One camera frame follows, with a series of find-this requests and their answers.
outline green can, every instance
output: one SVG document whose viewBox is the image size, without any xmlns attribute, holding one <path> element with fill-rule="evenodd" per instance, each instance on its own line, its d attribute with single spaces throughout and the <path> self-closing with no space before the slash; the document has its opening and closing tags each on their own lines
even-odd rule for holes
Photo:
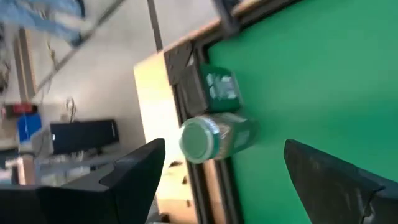
<svg viewBox="0 0 398 224">
<path fill-rule="evenodd" d="M 256 123 L 233 113 L 207 114 L 182 124 L 180 148 L 193 163 L 224 159 L 254 142 Z"/>
<path fill-rule="evenodd" d="M 212 65 L 200 65 L 201 79 L 209 103 L 209 112 L 239 109 L 239 88 L 234 73 Z"/>
</svg>

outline green tray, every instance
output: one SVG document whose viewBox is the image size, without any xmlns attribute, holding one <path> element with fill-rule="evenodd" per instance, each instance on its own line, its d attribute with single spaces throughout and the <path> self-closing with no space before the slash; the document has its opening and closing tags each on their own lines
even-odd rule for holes
<svg viewBox="0 0 398 224">
<path fill-rule="evenodd" d="M 258 143 L 233 157 L 246 223 L 310 223 L 286 139 L 398 181 L 397 9 L 394 0 L 303 0 L 209 49 L 261 123 Z"/>
</svg>

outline red object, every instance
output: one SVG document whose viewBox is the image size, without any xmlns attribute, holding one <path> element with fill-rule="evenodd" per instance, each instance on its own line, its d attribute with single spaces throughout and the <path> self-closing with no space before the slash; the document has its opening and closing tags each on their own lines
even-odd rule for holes
<svg viewBox="0 0 398 224">
<path fill-rule="evenodd" d="M 35 114 L 37 106 L 32 103 L 15 103 L 11 105 L 4 105 L 1 114 L 3 118 L 18 118 L 23 114 Z"/>
</svg>

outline cable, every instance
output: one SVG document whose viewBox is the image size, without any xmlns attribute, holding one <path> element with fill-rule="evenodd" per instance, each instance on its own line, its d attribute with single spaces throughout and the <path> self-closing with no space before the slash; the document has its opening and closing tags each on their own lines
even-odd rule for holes
<svg viewBox="0 0 398 224">
<path fill-rule="evenodd" d="M 55 57 L 55 51 L 50 46 L 50 36 L 47 39 L 47 50 L 49 51 L 49 56 L 50 56 L 51 61 L 52 61 L 53 69 L 58 69 L 58 61 L 57 61 L 57 59 Z"/>
<path fill-rule="evenodd" d="M 5 66 L 6 71 L 0 72 L 2 74 L 1 78 L 2 78 L 3 82 L 5 83 L 4 89 L 1 93 L 2 94 L 2 100 L 1 100 L 1 104 L 0 104 L 1 107 L 3 107 L 6 104 L 6 98 L 7 98 L 7 93 L 8 93 L 8 79 L 9 79 L 9 74 L 11 72 L 11 66 L 8 62 L 3 62 L 3 65 Z"/>
<path fill-rule="evenodd" d="M 65 104 L 67 111 L 70 114 L 69 117 L 69 123 L 72 123 L 75 120 L 75 115 L 76 115 L 76 104 L 75 104 L 75 100 L 72 97 L 69 97 L 67 99 L 67 102 Z"/>
<path fill-rule="evenodd" d="M 40 153 L 42 153 L 42 150 L 43 150 L 43 146 L 44 146 L 44 133 L 42 134 L 42 141 L 41 141 L 39 150 L 35 154 L 35 157 L 39 157 L 40 156 Z"/>
</svg>

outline can top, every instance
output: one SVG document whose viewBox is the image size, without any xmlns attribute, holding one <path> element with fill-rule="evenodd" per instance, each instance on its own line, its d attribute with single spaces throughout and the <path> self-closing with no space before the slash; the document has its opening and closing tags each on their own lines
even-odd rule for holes
<svg viewBox="0 0 398 224">
<path fill-rule="evenodd" d="M 180 148 L 193 163 L 202 163 L 217 156 L 220 130 L 207 116 L 191 118 L 180 129 Z"/>
</svg>

